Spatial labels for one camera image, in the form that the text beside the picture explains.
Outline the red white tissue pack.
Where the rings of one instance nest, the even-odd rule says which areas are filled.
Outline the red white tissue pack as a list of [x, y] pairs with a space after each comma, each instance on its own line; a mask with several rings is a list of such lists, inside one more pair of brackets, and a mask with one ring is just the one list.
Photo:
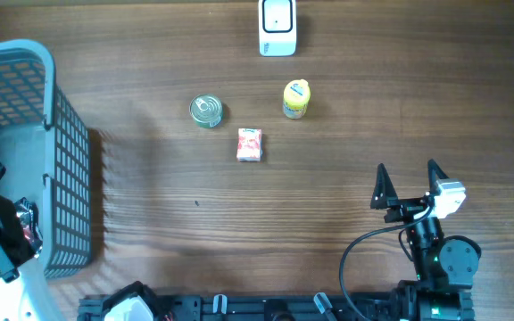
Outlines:
[[262, 130], [239, 128], [236, 158], [239, 161], [260, 161]]

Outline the green tin can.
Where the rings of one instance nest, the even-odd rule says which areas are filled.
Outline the green tin can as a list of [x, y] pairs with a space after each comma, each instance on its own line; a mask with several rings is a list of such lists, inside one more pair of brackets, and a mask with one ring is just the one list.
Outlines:
[[215, 128], [223, 118], [224, 110], [221, 100], [212, 94], [196, 96], [189, 107], [195, 124], [201, 128]]

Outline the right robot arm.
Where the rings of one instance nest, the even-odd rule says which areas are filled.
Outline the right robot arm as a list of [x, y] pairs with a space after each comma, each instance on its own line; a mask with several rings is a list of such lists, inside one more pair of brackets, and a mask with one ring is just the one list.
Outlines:
[[466, 199], [466, 187], [449, 178], [434, 160], [427, 163], [429, 191], [419, 198], [398, 197], [386, 167], [377, 166], [373, 210], [385, 210], [385, 222], [404, 224], [417, 279], [401, 281], [386, 302], [374, 304], [376, 320], [469, 321], [476, 318], [471, 298], [482, 252], [473, 240], [446, 236], [440, 221]]

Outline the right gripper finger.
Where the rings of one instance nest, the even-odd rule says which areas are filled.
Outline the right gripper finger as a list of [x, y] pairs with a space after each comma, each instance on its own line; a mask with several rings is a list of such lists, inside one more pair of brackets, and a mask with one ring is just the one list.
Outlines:
[[440, 168], [440, 166], [434, 159], [430, 159], [427, 162], [427, 175], [429, 182], [429, 190], [431, 194], [436, 193], [435, 183], [437, 180], [448, 178], [448, 176], [444, 173], [444, 171]]
[[377, 166], [374, 191], [370, 201], [373, 210], [384, 210], [397, 205], [397, 193], [383, 163]]

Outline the yellow bottle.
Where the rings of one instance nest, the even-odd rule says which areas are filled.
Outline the yellow bottle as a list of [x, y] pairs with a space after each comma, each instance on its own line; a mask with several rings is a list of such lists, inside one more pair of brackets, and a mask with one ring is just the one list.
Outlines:
[[283, 112], [289, 119], [300, 119], [307, 111], [311, 89], [305, 79], [289, 82], [283, 93]]

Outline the black red snack packet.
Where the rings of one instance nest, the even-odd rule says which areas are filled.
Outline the black red snack packet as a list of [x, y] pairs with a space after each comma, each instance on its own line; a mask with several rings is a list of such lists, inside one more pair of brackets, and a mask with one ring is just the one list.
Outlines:
[[14, 203], [16, 216], [20, 220], [25, 238], [28, 240], [35, 257], [38, 258], [42, 251], [42, 233], [38, 226], [38, 209], [34, 202], [26, 198], [19, 199]]

